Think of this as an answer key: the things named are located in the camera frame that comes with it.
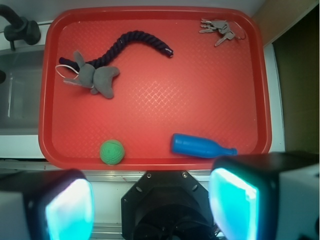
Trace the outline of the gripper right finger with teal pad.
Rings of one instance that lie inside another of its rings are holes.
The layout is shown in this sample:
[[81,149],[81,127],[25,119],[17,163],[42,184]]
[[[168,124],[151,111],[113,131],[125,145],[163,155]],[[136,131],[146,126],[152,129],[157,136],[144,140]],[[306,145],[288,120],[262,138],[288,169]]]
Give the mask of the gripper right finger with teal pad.
[[293,151],[219,157],[208,200],[228,240],[317,240],[320,156]]

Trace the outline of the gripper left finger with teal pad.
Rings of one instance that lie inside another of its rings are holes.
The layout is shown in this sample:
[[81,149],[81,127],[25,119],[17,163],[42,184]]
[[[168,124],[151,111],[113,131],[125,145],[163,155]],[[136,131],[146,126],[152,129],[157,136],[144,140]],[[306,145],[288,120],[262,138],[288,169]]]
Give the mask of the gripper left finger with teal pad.
[[88,240],[94,207],[93,187],[80,170],[0,175],[2,240]]

